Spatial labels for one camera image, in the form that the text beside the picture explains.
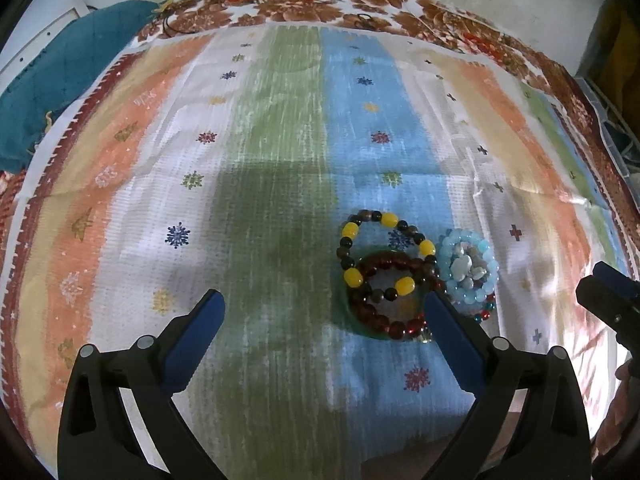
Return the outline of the teal quilted pillow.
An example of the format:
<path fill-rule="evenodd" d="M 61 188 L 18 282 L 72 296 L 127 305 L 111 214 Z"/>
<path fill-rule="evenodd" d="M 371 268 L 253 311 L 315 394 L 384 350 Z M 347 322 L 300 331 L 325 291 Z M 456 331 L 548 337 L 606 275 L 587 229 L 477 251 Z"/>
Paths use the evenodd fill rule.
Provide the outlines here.
<path fill-rule="evenodd" d="M 1 93 L 1 169 L 17 174 L 52 119 L 77 100 L 134 35 L 156 3 L 122 1 L 68 24 Z"/>

